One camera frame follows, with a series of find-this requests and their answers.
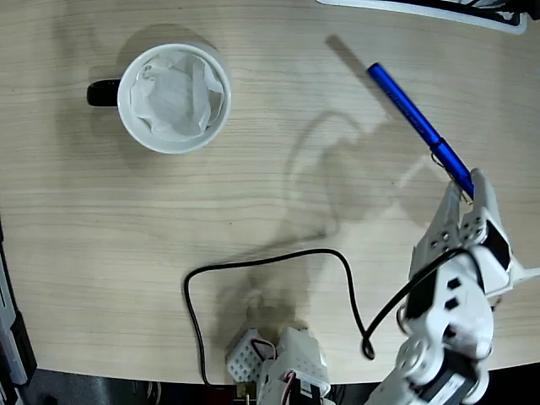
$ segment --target white tissue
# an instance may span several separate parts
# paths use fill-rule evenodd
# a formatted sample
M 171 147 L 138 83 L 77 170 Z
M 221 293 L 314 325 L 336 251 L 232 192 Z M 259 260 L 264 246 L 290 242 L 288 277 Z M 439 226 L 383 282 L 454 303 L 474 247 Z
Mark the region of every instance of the white tissue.
M 131 89 L 134 114 L 166 141 L 202 135 L 218 118 L 223 101 L 223 85 L 210 65 L 184 51 L 150 59 Z

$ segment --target wire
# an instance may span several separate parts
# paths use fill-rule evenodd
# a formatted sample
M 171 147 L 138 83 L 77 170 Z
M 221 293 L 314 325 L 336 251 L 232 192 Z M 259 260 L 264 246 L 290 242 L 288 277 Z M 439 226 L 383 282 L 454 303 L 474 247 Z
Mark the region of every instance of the wire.
M 432 272 L 437 270 L 440 266 L 445 264 L 446 262 L 450 261 L 452 258 L 460 255 L 468 255 L 471 260 L 472 264 L 474 265 L 474 270 L 477 276 L 477 282 L 478 286 L 482 289 L 483 292 L 485 292 L 485 288 L 483 285 L 483 277 L 482 273 L 480 271 L 480 266 L 478 264 L 478 261 L 474 257 L 474 255 L 468 251 L 467 249 L 464 249 L 462 247 L 458 247 L 456 249 L 452 249 L 450 251 L 444 252 L 442 255 L 437 257 L 435 260 L 433 260 L 430 264 L 420 269 L 416 274 L 414 274 L 413 278 L 405 284 L 392 298 L 386 305 L 382 308 L 381 311 L 377 314 L 375 319 L 371 322 L 370 326 L 367 328 L 367 330 L 364 328 L 364 324 L 362 322 L 362 319 L 360 317 L 360 313 L 358 311 L 358 306 L 356 304 L 356 296 L 354 293 L 354 282 L 353 282 L 353 274 L 351 272 L 351 267 L 347 262 L 347 259 L 343 254 L 341 254 L 339 251 L 336 251 L 334 249 L 329 248 L 316 248 L 316 249 L 307 249 L 304 251 L 295 251 L 292 253 L 288 253 L 281 256 L 276 257 L 269 257 L 266 259 L 259 259 L 259 260 L 252 260 L 248 262 L 236 262 L 236 263 L 225 263 L 225 264 L 212 264 L 209 266 L 200 267 L 196 270 L 193 270 L 192 272 L 188 273 L 186 275 L 186 278 L 184 278 L 183 283 L 183 290 L 184 290 L 184 299 L 186 300 L 186 306 L 187 311 L 189 313 L 189 316 L 192 320 L 193 324 L 193 330 L 195 331 L 195 336 L 197 339 L 197 348 L 198 348 L 198 357 L 199 357 L 199 369 L 201 372 L 201 378 L 202 382 L 209 387 L 213 389 L 222 389 L 220 386 L 216 386 L 210 381 L 208 381 L 208 377 L 206 374 L 206 360 L 205 360 L 205 353 L 204 353 L 204 341 L 203 341 L 203 335 L 201 333 L 201 327 L 198 324 L 197 321 L 197 315 L 195 314 L 195 310 L 193 309 L 193 303 L 190 296 L 189 291 L 189 283 L 198 274 L 206 273 L 206 272 L 213 272 L 216 270 L 223 270 L 226 268 L 243 268 L 243 267 L 254 267 L 254 266 L 263 266 L 265 264 L 275 263 L 275 262 L 283 262 L 285 260 L 294 259 L 297 257 L 303 257 L 303 256 L 309 256 L 309 255 L 319 255 L 319 254 L 327 254 L 335 256 L 343 265 L 343 269 L 345 270 L 345 274 L 347 276 L 347 286 L 348 286 L 348 298 L 351 305 L 351 311 L 353 312 L 354 321 L 356 322 L 356 326 L 359 329 L 360 335 L 362 336 L 362 353 L 364 356 L 369 359 L 373 360 L 375 358 L 375 350 L 373 349 L 373 345 L 371 344 L 370 337 L 373 335 L 373 332 L 376 330 L 376 328 L 381 324 L 382 320 L 388 315 L 388 313 L 401 302 L 403 298 L 407 296 L 416 286 L 418 286 L 420 283 L 422 283 Z
M 477 276 L 478 286 L 485 293 L 485 288 L 483 286 L 482 272 L 480 271 L 480 265 L 478 264 L 476 257 L 474 257 L 474 255 L 470 251 L 462 247 L 457 247 L 455 249 L 444 252 L 442 255 L 440 255 L 435 260 L 433 260 L 430 264 L 418 270 L 414 274 L 413 278 L 411 278 L 411 280 L 407 284 L 405 284 L 386 303 L 386 305 L 382 308 L 382 310 L 379 311 L 375 319 L 368 326 L 365 334 L 362 335 L 362 353 L 364 353 L 365 357 L 367 357 L 370 360 L 373 360 L 375 358 L 375 352 L 373 350 L 373 346 L 370 343 L 370 338 L 373 332 L 375 331 L 375 329 L 381 324 L 382 320 L 388 315 L 388 313 L 397 304 L 399 304 L 401 300 L 403 300 L 403 298 L 405 298 L 416 286 L 422 283 L 432 272 L 436 271 L 440 266 L 450 261 L 454 257 L 460 256 L 460 255 L 467 255 L 470 257 L 472 264 L 474 266 L 474 271 Z
M 260 351 L 259 348 L 257 347 L 257 343 L 258 343 L 258 344 L 264 344 L 264 345 L 269 346 L 270 348 L 272 348 L 272 350 L 273 350 L 273 357 L 272 357 L 272 358 L 269 358 L 269 359 L 275 360 L 275 359 L 278 358 L 278 350 L 276 349 L 276 347 L 274 346 L 274 344 L 273 344 L 272 342 L 270 342 L 270 341 L 268 341 L 268 340 L 264 340 L 264 339 L 257 339 L 257 338 L 252 339 L 252 340 L 251 340 L 251 346 L 253 347 L 253 349 L 255 350 L 256 354 L 261 358 L 262 361 L 268 360 L 268 359 L 266 359 L 266 358 L 262 355 L 261 351 Z
M 354 294 L 353 274 L 351 272 L 351 267 L 348 264 L 345 256 L 341 254 L 339 251 L 336 251 L 334 249 L 329 249 L 329 248 L 307 249 L 304 251 L 295 251 L 292 253 L 288 253 L 286 255 L 269 257 L 269 258 L 260 259 L 260 260 L 252 260 L 249 262 L 212 264 L 209 266 L 200 267 L 186 275 L 186 278 L 184 278 L 184 283 L 183 283 L 184 300 L 186 301 L 187 311 L 192 320 L 193 330 L 195 332 L 195 337 L 197 339 L 199 370 L 201 372 L 201 378 L 204 385 L 206 385 L 208 388 L 222 389 L 220 386 L 210 383 L 210 381 L 208 381 L 208 377 L 206 374 L 206 360 L 205 360 L 205 353 L 204 353 L 203 335 L 201 334 L 201 327 L 199 326 L 199 323 L 197 321 L 197 315 L 195 314 L 195 310 L 193 309 L 193 303 L 192 303 L 192 299 L 189 292 L 189 283 L 192 280 L 192 278 L 194 278 L 195 276 L 201 273 L 213 272 L 216 270 L 223 270 L 226 268 L 263 266 L 265 264 L 282 262 L 289 259 L 295 259 L 297 257 L 303 257 L 303 256 L 309 256 L 309 255 L 321 255 L 321 254 L 332 255 L 336 257 L 337 259 L 339 259 L 339 261 L 342 263 L 343 268 L 345 270 L 345 274 L 347 276 L 348 297 L 349 297 L 349 301 L 351 305 L 351 310 L 353 312 L 354 320 L 356 322 L 356 326 L 358 327 L 360 331 L 360 335 L 364 336 L 365 328 L 364 328 L 364 324 L 362 323 L 362 319 L 360 318 L 358 306 L 356 305 L 356 297 Z M 371 351 L 373 351 L 373 347 L 371 346 L 371 342 L 369 341 L 369 339 L 368 340 L 364 339 L 363 344 L 365 345 L 366 348 L 370 348 Z
M 290 390 L 293 387 L 293 381 L 296 378 L 296 373 L 294 371 L 289 371 L 285 375 L 285 379 L 287 377 L 289 379 L 287 380 L 287 385 L 285 386 L 285 389 L 283 390 L 283 396 L 281 397 L 281 405 L 287 404 L 287 400 L 289 399 L 289 395 L 290 395 Z
M 397 311 L 396 311 L 396 324 L 399 327 L 399 330 L 402 331 L 402 333 L 405 336 L 410 336 L 410 333 L 408 333 L 405 330 L 405 325 L 403 325 L 403 317 L 402 317 L 403 310 L 405 310 L 405 305 L 401 305 L 399 308 L 397 308 Z

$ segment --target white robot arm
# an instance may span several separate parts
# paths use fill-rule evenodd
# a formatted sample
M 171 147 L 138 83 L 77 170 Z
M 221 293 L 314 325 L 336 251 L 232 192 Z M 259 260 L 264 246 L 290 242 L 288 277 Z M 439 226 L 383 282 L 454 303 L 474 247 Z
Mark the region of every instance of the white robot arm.
M 392 372 L 367 405 L 473 405 L 486 392 L 485 360 L 493 349 L 488 298 L 540 274 L 516 260 L 502 228 L 494 188 L 475 169 L 472 210 L 460 220 L 462 191 L 450 182 L 420 242 L 413 248 L 401 325 L 408 339 Z M 258 331 L 246 333 L 228 357 L 238 381 L 256 381 L 260 405 L 331 404 L 327 364 L 307 331 L 286 328 L 277 348 L 260 350 Z
M 368 405 L 468 405 L 488 388 L 485 360 L 494 334 L 488 298 L 536 277 L 538 269 L 524 270 L 513 256 L 493 186 L 478 169 L 471 176 L 472 211 L 460 221 L 461 190 L 451 181 L 413 248 L 409 278 L 447 251 L 463 248 L 470 254 L 455 255 L 410 292 L 402 319 L 409 338 Z

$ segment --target black cable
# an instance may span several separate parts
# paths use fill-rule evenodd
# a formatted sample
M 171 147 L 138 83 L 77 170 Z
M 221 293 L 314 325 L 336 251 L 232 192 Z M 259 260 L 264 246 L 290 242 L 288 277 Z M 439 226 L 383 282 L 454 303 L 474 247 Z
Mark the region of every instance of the black cable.
M 191 279 L 201 273 L 212 272 L 216 270 L 223 270 L 226 268 L 243 268 L 243 267 L 262 266 L 265 264 L 282 262 L 282 261 L 294 259 L 297 257 L 319 255 L 319 254 L 327 254 L 327 255 L 335 256 L 337 259 L 339 259 L 339 261 L 343 265 L 345 274 L 347 276 L 348 297 L 349 297 L 349 301 L 351 305 L 351 310 L 353 312 L 356 326 L 358 327 L 360 335 L 362 336 L 362 352 L 364 356 L 369 360 L 373 360 L 375 358 L 375 350 L 373 349 L 373 345 L 371 344 L 370 337 L 375 331 L 375 329 L 382 322 L 382 320 L 388 315 L 388 313 L 392 310 L 392 308 L 394 308 L 397 304 L 399 304 L 401 300 L 405 298 L 407 294 L 409 294 L 417 285 L 422 283 L 432 272 L 437 270 L 437 268 L 439 268 L 440 266 L 442 266 L 443 264 L 451 260 L 453 257 L 460 256 L 460 255 L 468 255 L 471 258 L 472 264 L 475 267 L 474 270 L 477 276 L 478 285 L 480 286 L 482 291 L 485 292 L 485 289 L 483 286 L 483 277 L 482 277 L 482 273 L 480 272 L 480 266 L 478 265 L 478 261 L 476 260 L 476 258 L 473 256 L 473 254 L 470 251 L 468 251 L 467 249 L 458 247 L 456 249 L 446 251 L 445 253 L 437 257 L 435 260 L 433 260 L 430 264 L 423 267 L 416 274 L 414 274 L 413 278 L 407 284 L 405 284 L 405 286 L 403 286 L 391 298 L 390 301 L 388 301 L 388 303 L 382 308 L 381 311 L 379 311 L 375 319 L 371 322 L 370 326 L 366 330 L 364 328 L 364 324 L 360 317 L 358 306 L 356 305 L 356 296 L 354 293 L 354 282 L 353 282 L 353 274 L 351 272 L 351 267 L 348 264 L 345 256 L 341 254 L 339 251 L 336 251 L 334 249 L 329 249 L 329 248 L 307 249 L 304 251 L 295 251 L 295 252 L 288 253 L 281 256 L 269 257 L 266 259 L 259 259 L 259 260 L 252 260 L 249 262 L 212 264 L 209 266 L 200 267 L 186 275 L 186 278 L 184 278 L 183 287 L 184 287 L 184 299 L 186 300 L 187 311 L 192 320 L 193 329 L 195 331 L 195 336 L 197 338 L 199 368 L 201 371 L 202 382 L 204 382 L 204 384 L 207 387 L 214 388 L 214 389 L 222 389 L 220 386 L 216 386 L 210 383 L 210 381 L 208 381 L 208 377 L 206 374 L 206 360 L 205 360 L 205 353 L 204 353 L 203 335 L 201 334 L 201 328 L 198 324 L 197 315 L 195 314 L 195 310 L 193 309 L 192 299 L 189 292 L 189 283 Z
M 373 360 L 375 358 L 375 352 L 373 351 L 373 346 L 371 345 L 370 337 L 375 331 L 375 329 L 382 322 L 382 320 L 388 315 L 388 313 L 390 313 L 390 311 L 397 304 L 399 304 L 417 285 L 422 283 L 432 272 L 437 270 L 440 266 L 442 266 L 446 262 L 450 261 L 452 258 L 460 256 L 460 255 L 467 255 L 471 259 L 472 264 L 474 265 L 474 272 L 476 273 L 478 286 L 485 293 L 485 288 L 483 286 L 483 277 L 480 271 L 480 265 L 478 264 L 476 257 L 474 257 L 474 255 L 470 251 L 462 247 L 457 247 L 456 249 L 446 251 L 445 253 L 437 257 L 435 260 L 433 260 L 430 264 L 418 270 L 418 272 L 414 274 L 413 278 L 411 278 L 411 280 L 407 284 L 405 284 L 390 299 L 390 301 L 386 303 L 386 305 L 382 308 L 382 310 L 379 311 L 375 319 L 368 326 L 368 329 L 365 332 L 365 334 L 362 336 L 362 353 L 364 353 L 365 357 L 367 357 L 370 360 Z
M 190 318 L 192 319 L 193 329 L 195 331 L 195 336 L 197 338 L 197 348 L 198 348 L 198 354 L 199 354 L 199 368 L 201 371 L 202 382 L 204 382 L 204 384 L 207 387 L 214 388 L 214 389 L 222 389 L 220 386 L 216 386 L 210 383 L 206 375 L 206 360 L 205 360 L 205 354 L 204 354 L 203 335 L 201 334 L 201 328 L 198 324 L 197 316 L 195 314 L 195 310 L 193 309 L 192 299 L 189 293 L 189 282 L 191 281 L 191 279 L 197 276 L 198 274 L 212 272 L 215 270 L 223 270 L 226 268 L 243 268 L 243 267 L 262 266 L 265 264 L 282 262 L 284 260 L 289 260 L 289 259 L 295 259 L 297 257 L 303 257 L 303 256 L 309 256 L 309 255 L 320 255 L 320 254 L 327 254 L 327 255 L 335 256 L 343 264 L 343 268 L 345 269 L 345 274 L 347 275 L 348 297 L 350 300 L 351 309 L 353 311 L 354 320 L 356 322 L 356 326 L 358 327 L 360 331 L 360 335 L 364 336 L 365 328 L 364 328 L 364 324 L 362 323 L 362 319 L 360 318 L 358 306 L 356 305 L 356 296 L 354 294 L 354 282 L 353 282 L 353 274 L 351 272 L 351 267 L 349 266 L 345 256 L 342 255 L 339 251 L 335 251 L 333 249 L 328 249 L 328 248 L 307 249 L 305 251 L 296 251 L 293 253 L 288 253 L 286 255 L 269 257 L 267 259 L 252 260 L 249 262 L 212 264 L 209 266 L 200 267 L 186 275 L 186 278 L 184 278 L 184 283 L 183 283 L 184 299 L 186 300 L 187 311 L 189 313 Z M 371 350 L 371 352 L 373 352 L 373 347 L 371 346 L 371 342 L 369 340 L 366 341 L 366 339 L 364 338 L 363 345 L 369 350 Z
M 472 0 L 471 2 L 466 3 L 465 5 L 466 5 L 467 7 L 472 7 L 472 6 L 474 6 L 476 3 L 478 3 L 479 1 L 480 1 L 480 0 Z

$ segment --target black mug handle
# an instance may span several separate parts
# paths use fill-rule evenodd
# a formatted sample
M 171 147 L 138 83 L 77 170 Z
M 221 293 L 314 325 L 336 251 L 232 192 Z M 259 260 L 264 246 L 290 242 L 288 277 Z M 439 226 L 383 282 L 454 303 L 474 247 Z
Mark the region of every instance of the black mug handle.
M 116 107 L 120 79 L 93 82 L 86 89 L 86 102 L 94 107 Z

